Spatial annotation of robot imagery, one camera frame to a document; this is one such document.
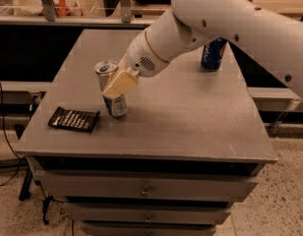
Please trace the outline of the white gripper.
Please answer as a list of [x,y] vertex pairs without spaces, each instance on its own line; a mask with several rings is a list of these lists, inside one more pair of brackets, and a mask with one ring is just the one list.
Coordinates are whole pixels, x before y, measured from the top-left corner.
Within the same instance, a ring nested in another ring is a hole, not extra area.
[[135,88],[141,77],[154,77],[169,65],[153,50],[149,31],[142,31],[129,45],[127,53],[118,63],[119,72],[108,82],[103,95],[110,99]]

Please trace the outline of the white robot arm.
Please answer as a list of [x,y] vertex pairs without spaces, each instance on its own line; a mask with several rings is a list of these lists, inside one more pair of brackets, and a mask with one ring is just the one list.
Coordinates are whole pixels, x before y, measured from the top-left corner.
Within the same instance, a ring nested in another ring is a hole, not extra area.
[[171,0],[171,8],[131,42],[103,95],[116,98],[138,78],[157,75],[179,55],[219,37],[303,99],[303,22],[248,0]]

